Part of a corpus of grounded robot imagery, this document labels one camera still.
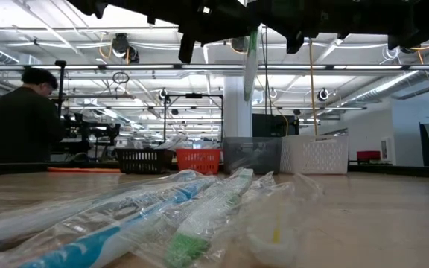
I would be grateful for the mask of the orange plastic basket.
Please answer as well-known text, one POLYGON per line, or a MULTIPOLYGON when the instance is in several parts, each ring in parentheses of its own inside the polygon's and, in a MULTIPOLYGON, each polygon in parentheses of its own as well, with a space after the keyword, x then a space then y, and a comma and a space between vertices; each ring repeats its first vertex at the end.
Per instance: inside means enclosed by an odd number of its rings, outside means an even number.
POLYGON ((218 174, 221 149, 177 149, 176 155, 179 170, 218 174))

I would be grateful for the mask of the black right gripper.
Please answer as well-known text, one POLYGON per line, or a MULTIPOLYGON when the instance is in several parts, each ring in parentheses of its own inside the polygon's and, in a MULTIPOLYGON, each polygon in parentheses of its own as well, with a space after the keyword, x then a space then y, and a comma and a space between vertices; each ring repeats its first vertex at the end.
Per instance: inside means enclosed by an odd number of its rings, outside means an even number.
POLYGON ((315 38, 319 33, 336 33, 338 39, 345 39, 347 30, 334 29, 338 21, 346 18, 349 0, 273 0, 271 7, 254 7, 257 22, 266 25, 286 39, 286 52, 295 54, 305 37, 315 38))

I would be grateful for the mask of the black cabinet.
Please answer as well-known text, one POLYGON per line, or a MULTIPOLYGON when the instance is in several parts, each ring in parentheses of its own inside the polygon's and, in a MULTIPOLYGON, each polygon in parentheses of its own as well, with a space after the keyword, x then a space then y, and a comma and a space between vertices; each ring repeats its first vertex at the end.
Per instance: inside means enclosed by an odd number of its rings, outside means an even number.
POLYGON ((258 138, 285 137, 299 134, 299 119, 289 115, 252 115, 252 136, 258 138))

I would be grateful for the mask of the black background frame stand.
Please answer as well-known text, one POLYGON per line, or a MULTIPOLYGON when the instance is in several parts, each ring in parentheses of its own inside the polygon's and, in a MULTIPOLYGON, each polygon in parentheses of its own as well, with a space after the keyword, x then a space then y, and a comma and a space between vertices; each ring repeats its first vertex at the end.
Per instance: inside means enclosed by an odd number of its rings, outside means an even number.
POLYGON ((177 102, 179 98, 186 98, 186 99, 201 99, 201 98, 208 98, 219 110, 220 110, 220 138, 223 138, 223 131, 224 131, 224 99, 223 95, 214 95, 214 94, 203 94, 203 93, 185 93, 185 94, 173 94, 170 95, 167 92, 165 93, 165 96, 162 98, 163 103, 163 138, 164 141, 166 141, 167 138, 167 111, 169 108, 177 102), (220 98, 220 104, 214 101, 214 98, 220 98))

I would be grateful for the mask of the person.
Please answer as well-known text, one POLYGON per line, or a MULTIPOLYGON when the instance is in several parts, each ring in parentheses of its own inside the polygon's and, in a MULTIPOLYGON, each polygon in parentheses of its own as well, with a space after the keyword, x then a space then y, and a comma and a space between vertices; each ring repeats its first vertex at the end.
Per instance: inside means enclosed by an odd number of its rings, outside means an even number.
POLYGON ((65 129, 49 95, 57 78, 40 68, 27 68, 22 85, 0 97, 0 163, 38 163, 51 159, 51 146, 65 129))

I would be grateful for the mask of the green toothbrush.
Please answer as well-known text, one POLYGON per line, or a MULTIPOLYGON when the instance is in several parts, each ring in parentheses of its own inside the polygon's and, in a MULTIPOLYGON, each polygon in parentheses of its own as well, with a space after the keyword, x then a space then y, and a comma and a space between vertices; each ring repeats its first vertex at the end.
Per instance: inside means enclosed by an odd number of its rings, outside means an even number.
POLYGON ((255 88, 255 80, 258 72, 258 50, 261 28, 257 27, 247 37, 246 56, 244 63, 244 100, 251 101, 252 91, 255 88))
POLYGON ((189 268, 234 220, 252 177, 253 170, 239 168, 194 198, 155 213, 146 230, 131 235, 135 251, 166 268, 189 268))

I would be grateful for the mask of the blue toothbrush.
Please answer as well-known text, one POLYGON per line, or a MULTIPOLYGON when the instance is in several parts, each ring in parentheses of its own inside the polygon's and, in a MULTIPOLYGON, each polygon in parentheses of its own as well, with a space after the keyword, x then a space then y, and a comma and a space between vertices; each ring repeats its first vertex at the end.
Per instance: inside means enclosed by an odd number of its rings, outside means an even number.
POLYGON ((97 268, 102 267, 131 248, 129 236, 153 225, 157 213, 192 200, 217 178, 213 176, 166 184, 159 191, 128 199, 128 208, 135 211, 121 220, 86 234, 58 249, 26 261, 18 268, 97 268))
POLYGON ((204 177, 209 176, 184 170, 159 178, 80 189, 55 200, 2 212, 0 267, 18 267, 121 220, 135 211, 127 207, 131 197, 204 177))

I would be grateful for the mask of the red box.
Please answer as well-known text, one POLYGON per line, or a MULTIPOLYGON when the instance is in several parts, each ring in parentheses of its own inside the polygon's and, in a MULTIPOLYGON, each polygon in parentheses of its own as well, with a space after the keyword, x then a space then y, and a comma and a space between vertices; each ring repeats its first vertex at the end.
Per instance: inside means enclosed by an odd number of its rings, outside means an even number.
POLYGON ((359 162, 379 161, 381 152, 377 150, 357 151, 357 160, 359 162))

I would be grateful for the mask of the orange flat tray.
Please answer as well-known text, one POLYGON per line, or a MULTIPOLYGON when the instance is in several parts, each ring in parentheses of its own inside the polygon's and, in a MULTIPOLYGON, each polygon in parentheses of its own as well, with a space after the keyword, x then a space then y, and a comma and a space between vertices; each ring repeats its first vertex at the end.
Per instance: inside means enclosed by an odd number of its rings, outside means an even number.
POLYGON ((121 173, 120 169, 79 167, 48 167, 47 171, 54 173, 121 173))

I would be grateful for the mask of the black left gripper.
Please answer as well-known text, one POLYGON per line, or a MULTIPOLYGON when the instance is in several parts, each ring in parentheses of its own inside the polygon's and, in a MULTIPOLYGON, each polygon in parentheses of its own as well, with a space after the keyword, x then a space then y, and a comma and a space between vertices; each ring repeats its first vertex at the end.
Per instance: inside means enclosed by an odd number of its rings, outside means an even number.
MULTIPOLYGON (((182 34, 179 60, 190 63, 195 42, 205 45, 218 41, 209 27, 209 16, 203 13, 204 4, 204 0, 140 0, 139 12, 147 16, 149 23, 161 19, 177 25, 182 34)), ((246 6, 221 5, 218 11, 222 39, 248 36, 260 25, 255 13, 246 6)))

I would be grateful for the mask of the white square column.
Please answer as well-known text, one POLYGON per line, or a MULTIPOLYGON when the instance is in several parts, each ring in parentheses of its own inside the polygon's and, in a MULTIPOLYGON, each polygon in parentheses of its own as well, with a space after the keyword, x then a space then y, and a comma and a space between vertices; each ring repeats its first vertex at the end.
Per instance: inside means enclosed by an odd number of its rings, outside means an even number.
POLYGON ((252 137, 252 104, 244 100, 244 79, 224 77, 223 128, 225 137, 252 137))

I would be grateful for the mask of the long ceiling light strip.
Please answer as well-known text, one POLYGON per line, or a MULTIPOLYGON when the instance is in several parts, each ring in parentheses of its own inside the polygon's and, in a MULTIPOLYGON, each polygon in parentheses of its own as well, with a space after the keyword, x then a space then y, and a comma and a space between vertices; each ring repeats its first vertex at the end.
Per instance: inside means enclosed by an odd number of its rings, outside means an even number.
MULTIPOLYGON (((259 71, 429 71, 429 65, 259 65, 259 71)), ((142 65, 66 65, 69 71, 243 71, 244 65, 235 64, 142 64, 142 65)))

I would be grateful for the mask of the black slotted basket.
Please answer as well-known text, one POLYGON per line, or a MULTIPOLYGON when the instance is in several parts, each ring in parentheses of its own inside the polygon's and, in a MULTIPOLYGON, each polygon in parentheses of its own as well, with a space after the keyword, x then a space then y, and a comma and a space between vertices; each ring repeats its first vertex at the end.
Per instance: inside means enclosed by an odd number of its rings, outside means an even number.
POLYGON ((162 174, 171 169, 174 151, 167 149, 116 149, 119 168, 125 174, 162 174))

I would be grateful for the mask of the orange toothbrush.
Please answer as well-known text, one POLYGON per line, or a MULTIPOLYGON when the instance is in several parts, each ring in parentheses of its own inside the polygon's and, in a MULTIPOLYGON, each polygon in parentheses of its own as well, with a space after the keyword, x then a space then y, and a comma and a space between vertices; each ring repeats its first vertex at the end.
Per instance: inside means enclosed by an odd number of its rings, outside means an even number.
POLYGON ((242 196, 238 214, 217 237, 215 267, 295 268, 322 196, 322 186, 302 174, 283 182, 271 173, 256 179, 242 196))

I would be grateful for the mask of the white perforated basket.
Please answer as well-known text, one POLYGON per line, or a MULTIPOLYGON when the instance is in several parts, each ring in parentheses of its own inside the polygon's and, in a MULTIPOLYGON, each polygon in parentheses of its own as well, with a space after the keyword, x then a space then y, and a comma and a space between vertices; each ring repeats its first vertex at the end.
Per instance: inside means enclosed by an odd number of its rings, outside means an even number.
POLYGON ((290 135, 282 138, 282 173, 345 175, 348 164, 349 138, 346 135, 290 135))

